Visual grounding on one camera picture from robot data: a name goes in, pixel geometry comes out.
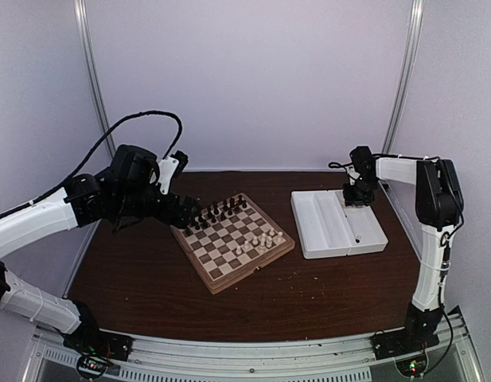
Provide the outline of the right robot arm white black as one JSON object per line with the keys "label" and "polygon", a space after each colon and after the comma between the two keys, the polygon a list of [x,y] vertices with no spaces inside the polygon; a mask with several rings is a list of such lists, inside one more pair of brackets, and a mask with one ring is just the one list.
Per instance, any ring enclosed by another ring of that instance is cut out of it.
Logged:
{"label": "right robot arm white black", "polygon": [[358,146],[350,154],[352,170],[343,185],[345,205],[369,206],[380,181],[415,187],[415,213],[423,233],[418,282],[402,329],[378,333],[371,342],[376,358],[420,352],[439,343],[435,331],[442,320],[446,277],[454,235],[464,224],[464,201],[450,159],[374,154]]}

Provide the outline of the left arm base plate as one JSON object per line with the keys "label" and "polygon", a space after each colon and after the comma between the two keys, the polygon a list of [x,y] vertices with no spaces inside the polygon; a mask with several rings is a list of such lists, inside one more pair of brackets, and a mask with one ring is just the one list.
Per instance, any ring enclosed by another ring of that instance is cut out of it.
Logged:
{"label": "left arm base plate", "polygon": [[102,358],[106,361],[127,361],[133,338],[102,330],[82,329],[74,333],[62,333],[64,346],[81,355]]}

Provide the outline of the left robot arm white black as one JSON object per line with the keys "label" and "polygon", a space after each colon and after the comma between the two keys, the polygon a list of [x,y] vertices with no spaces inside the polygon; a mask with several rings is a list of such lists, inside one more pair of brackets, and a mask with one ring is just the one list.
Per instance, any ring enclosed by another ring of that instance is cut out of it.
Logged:
{"label": "left robot arm white black", "polygon": [[191,197],[170,192],[189,159],[181,151],[162,159],[143,148],[121,145],[111,164],[96,175],[82,174],[62,182],[53,194],[0,217],[0,309],[8,310],[73,335],[87,353],[97,353],[105,337],[82,303],[58,298],[19,279],[3,258],[52,234],[107,220],[119,231],[124,218],[134,224],[153,217],[186,228],[197,209]]}

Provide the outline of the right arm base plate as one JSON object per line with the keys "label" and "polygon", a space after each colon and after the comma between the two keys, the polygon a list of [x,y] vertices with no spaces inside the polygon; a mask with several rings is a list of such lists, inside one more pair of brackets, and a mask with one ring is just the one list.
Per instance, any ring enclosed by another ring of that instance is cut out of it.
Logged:
{"label": "right arm base plate", "polygon": [[375,333],[370,337],[370,341],[377,360],[421,352],[439,344],[436,334],[431,334],[426,339],[409,339],[404,336],[403,329]]}

